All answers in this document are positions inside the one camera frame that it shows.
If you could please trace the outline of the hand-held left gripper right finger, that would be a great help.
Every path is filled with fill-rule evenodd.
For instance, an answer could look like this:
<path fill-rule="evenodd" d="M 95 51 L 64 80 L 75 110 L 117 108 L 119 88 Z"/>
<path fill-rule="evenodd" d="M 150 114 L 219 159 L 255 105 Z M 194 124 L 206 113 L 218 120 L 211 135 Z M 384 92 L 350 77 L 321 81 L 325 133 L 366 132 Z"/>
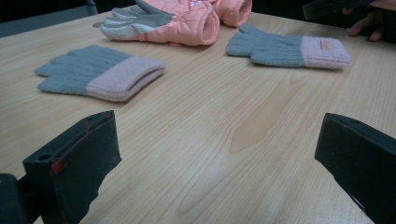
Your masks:
<path fill-rule="evenodd" d="M 315 159 L 374 224 L 396 224 L 396 139 L 327 113 Z"/>

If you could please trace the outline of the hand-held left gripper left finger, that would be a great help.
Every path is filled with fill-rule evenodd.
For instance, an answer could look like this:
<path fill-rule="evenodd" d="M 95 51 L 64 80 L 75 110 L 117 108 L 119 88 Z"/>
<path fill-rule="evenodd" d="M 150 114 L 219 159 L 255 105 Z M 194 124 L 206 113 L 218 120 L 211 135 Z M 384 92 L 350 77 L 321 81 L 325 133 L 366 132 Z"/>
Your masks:
<path fill-rule="evenodd" d="M 112 110 L 80 120 L 23 160 L 28 217 L 45 224 L 78 224 L 106 175 L 121 162 Z"/>

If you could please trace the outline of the pink padded glove grey palm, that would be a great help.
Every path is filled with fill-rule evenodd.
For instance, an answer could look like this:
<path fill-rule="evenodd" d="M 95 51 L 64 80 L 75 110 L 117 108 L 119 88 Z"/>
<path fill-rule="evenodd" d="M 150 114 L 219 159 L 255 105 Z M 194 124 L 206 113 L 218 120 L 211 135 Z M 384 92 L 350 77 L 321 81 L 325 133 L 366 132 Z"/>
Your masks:
<path fill-rule="evenodd" d="M 129 9 L 113 8 L 100 25 L 114 40 L 212 45 L 219 33 L 219 17 L 202 0 L 134 0 Z"/>
<path fill-rule="evenodd" d="M 252 0 L 209 0 L 219 19 L 228 26 L 239 27 L 248 20 Z"/>

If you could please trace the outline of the grey pink knit glove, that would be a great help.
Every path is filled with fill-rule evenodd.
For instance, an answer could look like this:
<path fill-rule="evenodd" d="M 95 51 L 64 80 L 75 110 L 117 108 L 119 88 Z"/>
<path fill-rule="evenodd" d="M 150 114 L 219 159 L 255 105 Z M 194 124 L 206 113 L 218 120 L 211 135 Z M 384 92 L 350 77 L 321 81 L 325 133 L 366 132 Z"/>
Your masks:
<path fill-rule="evenodd" d="M 161 76 L 165 63 L 99 46 L 71 50 L 37 68 L 41 91 L 125 102 Z"/>
<path fill-rule="evenodd" d="M 276 67 L 342 69 L 351 58 L 337 39 L 306 35 L 275 35 L 248 23 L 227 44 L 230 56 L 249 57 L 256 64 Z"/>

